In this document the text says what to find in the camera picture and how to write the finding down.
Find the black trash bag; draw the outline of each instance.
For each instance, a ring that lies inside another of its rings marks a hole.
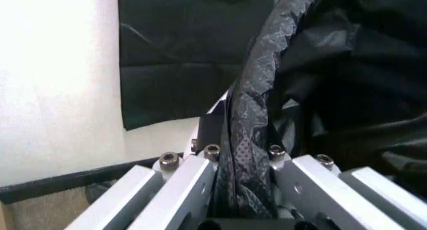
[[[225,104],[221,155],[210,214],[216,217],[277,217],[271,192],[267,96],[281,52],[314,0],[279,0],[268,17],[244,71]]]
[[[230,89],[211,214],[276,216],[272,143],[426,197],[427,0],[316,0],[295,27],[302,5],[278,3]]]
[[[240,74],[275,0],[119,0],[127,130],[201,116]]]

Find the silver metal bar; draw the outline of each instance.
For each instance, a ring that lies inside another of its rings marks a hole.
[[[187,216],[198,217],[214,181],[212,163],[189,155],[128,230],[178,229]]]
[[[162,185],[159,172],[134,166],[66,229],[124,229]]]
[[[341,229],[402,229],[309,155],[274,173],[283,196],[307,220],[326,215]]]
[[[343,172],[341,180],[407,229],[427,229],[427,205],[369,167]]]

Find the wrinkled plastic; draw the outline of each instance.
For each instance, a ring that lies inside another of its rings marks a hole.
[[[275,0],[119,0],[123,123],[203,115],[242,71]]]
[[[301,1],[278,3],[229,91],[212,214],[276,216],[272,143],[426,197],[427,0],[316,0],[296,27]]]
[[[281,52],[314,0],[279,0],[226,100],[211,215],[277,217],[271,192],[267,96]]]

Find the bolt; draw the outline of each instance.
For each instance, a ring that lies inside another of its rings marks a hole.
[[[217,162],[220,158],[221,148],[216,144],[207,145],[203,149],[204,157],[213,162]]]
[[[166,152],[158,159],[160,162],[160,169],[164,171],[173,171],[180,165],[180,158],[175,152]]]
[[[197,139],[192,139],[191,140],[191,152],[196,152],[197,151]]]
[[[316,160],[324,167],[326,167],[328,170],[332,170],[332,167],[334,165],[334,160],[330,158],[328,155],[325,154],[319,154],[316,156]]]
[[[281,161],[285,158],[285,150],[279,145],[271,145],[268,149],[268,155],[272,161]]]

